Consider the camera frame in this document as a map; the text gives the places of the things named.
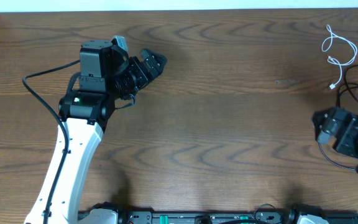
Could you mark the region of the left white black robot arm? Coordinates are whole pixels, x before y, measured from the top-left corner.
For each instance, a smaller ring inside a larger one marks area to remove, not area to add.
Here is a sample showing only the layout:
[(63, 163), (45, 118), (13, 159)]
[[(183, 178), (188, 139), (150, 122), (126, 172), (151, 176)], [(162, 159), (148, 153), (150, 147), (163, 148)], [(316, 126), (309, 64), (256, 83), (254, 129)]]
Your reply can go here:
[(126, 223), (126, 214), (108, 203), (85, 212), (79, 203), (88, 169), (103, 138), (115, 101), (134, 105), (135, 96), (163, 73), (166, 56), (142, 49), (129, 56), (125, 38), (89, 40), (80, 49), (80, 71), (73, 74), (58, 112), (58, 134), (47, 175), (26, 223)]

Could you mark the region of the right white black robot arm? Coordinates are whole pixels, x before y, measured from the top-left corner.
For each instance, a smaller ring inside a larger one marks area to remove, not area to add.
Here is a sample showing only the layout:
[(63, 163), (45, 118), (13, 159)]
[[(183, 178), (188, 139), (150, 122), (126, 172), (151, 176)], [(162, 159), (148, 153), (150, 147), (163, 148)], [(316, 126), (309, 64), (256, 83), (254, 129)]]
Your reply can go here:
[(358, 159), (358, 115), (343, 108), (331, 107), (316, 111), (311, 118), (314, 126), (315, 140), (326, 160), (342, 169), (353, 170), (358, 174), (358, 165), (345, 166), (330, 159), (323, 150), (331, 138), (336, 141), (333, 149), (342, 155)]

